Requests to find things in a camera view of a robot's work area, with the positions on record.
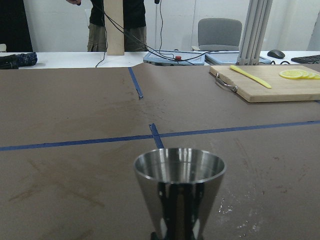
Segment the steel double jigger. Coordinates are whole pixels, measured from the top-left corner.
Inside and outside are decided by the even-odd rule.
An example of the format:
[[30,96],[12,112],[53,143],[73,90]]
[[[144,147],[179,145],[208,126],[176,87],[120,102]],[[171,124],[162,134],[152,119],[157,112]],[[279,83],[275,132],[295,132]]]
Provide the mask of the steel double jigger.
[[154,231],[152,240],[201,240],[225,162],[211,152],[160,148],[133,164]]

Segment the teach pendant with red button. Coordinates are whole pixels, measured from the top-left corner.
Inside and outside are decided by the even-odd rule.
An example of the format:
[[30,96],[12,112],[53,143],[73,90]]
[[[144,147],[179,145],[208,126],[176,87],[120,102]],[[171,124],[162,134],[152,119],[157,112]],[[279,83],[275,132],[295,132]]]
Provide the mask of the teach pendant with red button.
[[149,50],[143,62],[156,66],[203,66],[205,52],[178,50]]

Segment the person in black shirt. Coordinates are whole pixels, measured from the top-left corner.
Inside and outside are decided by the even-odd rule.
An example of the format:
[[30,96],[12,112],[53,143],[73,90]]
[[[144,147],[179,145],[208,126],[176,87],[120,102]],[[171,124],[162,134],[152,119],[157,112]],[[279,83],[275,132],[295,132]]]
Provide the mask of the person in black shirt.
[[[105,27],[104,2],[92,0],[89,17],[88,52],[105,52],[108,48]],[[125,52],[147,51],[146,9],[143,0],[123,0],[123,26],[114,23],[123,31]]]

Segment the grey office chair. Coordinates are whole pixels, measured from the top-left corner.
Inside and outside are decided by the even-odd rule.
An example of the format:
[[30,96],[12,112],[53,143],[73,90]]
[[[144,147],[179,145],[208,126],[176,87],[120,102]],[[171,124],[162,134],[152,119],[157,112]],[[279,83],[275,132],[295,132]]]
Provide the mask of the grey office chair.
[[243,25],[230,18],[204,18],[198,22],[201,51],[238,51]]

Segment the yellow plastic knife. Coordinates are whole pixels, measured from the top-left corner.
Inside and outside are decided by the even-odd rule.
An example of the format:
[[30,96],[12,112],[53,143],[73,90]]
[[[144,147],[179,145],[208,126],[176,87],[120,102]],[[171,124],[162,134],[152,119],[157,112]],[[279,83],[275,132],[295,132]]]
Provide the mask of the yellow plastic knife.
[[267,83],[266,81],[264,81],[263,79],[244,71],[243,69],[239,68],[236,65],[230,65],[229,68],[231,70],[233,70],[233,71],[236,71],[236,72],[238,72],[238,73],[240,73],[240,74],[242,74],[242,75],[254,80],[255,82],[259,83],[260,85],[264,86],[267,89],[271,89],[272,88],[272,86],[269,83]]

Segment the light wooden board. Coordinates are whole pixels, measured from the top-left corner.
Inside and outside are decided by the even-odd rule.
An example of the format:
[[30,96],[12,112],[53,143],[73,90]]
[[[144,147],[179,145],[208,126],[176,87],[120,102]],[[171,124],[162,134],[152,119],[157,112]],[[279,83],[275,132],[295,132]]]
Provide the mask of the light wooden board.
[[123,34],[123,1],[104,0],[103,8],[105,12],[104,18],[107,31],[107,55],[123,56],[125,54]]

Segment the bamboo cutting board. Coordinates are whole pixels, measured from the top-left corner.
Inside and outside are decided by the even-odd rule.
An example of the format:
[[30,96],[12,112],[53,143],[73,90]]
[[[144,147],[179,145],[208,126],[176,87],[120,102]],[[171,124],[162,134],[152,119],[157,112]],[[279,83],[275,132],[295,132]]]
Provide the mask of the bamboo cutting board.
[[316,79],[286,79],[282,71],[300,69],[319,74],[319,70],[304,65],[243,65],[245,72],[271,85],[266,88],[253,79],[236,72],[229,65],[212,65],[210,72],[230,86],[237,87],[236,93],[249,103],[315,101],[320,99],[320,81]]

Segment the black computer mouse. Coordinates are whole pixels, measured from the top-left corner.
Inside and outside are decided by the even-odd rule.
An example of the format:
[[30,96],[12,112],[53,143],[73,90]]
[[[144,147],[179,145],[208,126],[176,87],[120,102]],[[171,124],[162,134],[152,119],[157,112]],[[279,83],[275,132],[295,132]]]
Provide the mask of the black computer mouse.
[[272,49],[267,52],[267,56],[276,59],[284,59],[286,55],[281,50]]

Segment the back lemon slice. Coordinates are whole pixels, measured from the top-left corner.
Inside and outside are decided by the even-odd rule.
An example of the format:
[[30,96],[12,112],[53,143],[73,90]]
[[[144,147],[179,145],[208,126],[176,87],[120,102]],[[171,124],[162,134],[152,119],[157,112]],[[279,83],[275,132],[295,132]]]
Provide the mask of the back lemon slice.
[[319,80],[320,79],[320,75],[315,73],[312,77],[312,79],[315,79],[315,80]]

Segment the black keyboard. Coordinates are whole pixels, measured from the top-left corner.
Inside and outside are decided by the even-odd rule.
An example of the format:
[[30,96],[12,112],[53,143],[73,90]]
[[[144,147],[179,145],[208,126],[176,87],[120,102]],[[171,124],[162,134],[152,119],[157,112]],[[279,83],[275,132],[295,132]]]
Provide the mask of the black keyboard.
[[291,58],[292,62],[298,64],[319,64],[320,63],[320,55],[309,55],[309,56],[301,56],[301,57],[293,57]]

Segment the aluminium frame post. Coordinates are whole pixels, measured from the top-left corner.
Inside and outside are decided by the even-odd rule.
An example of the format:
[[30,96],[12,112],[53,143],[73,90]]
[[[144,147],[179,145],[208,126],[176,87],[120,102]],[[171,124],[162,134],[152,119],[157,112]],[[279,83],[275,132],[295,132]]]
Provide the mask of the aluminium frame post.
[[259,64],[265,32],[272,8],[272,0],[250,0],[246,21],[239,46],[236,64],[256,66]]

